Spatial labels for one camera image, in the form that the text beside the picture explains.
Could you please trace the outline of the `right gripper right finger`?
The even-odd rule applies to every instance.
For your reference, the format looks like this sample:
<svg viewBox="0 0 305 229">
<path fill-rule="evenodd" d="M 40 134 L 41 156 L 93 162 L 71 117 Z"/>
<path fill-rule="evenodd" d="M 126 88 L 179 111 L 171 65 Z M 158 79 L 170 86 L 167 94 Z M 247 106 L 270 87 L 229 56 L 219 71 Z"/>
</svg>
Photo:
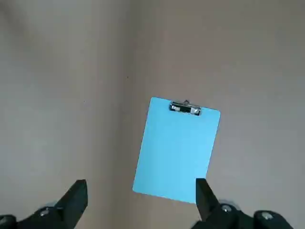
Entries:
<svg viewBox="0 0 305 229">
<path fill-rule="evenodd" d="M 235 206 L 221 203 L 216 198 L 206 179 L 196 179 L 196 205 L 201 220 L 193 229 L 292 229 L 279 213 L 258 210 L 252 216 Z"/>
</svg>

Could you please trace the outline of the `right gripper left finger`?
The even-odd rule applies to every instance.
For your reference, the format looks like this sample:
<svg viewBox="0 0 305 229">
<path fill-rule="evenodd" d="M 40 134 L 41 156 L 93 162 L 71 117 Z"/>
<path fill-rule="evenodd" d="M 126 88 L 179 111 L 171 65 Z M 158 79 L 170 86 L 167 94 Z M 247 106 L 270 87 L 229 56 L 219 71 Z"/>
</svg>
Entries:
<svg viewBox="0 0 305 229">
<path fill-rule="evenodd" d="M 2 229 L 73 229 L 88 206 L 85 179 L 77 180 L 52 207 L 38 209 L 29 217 L 17 221 L 14 215 L 1 215 Z"/>
</svg>

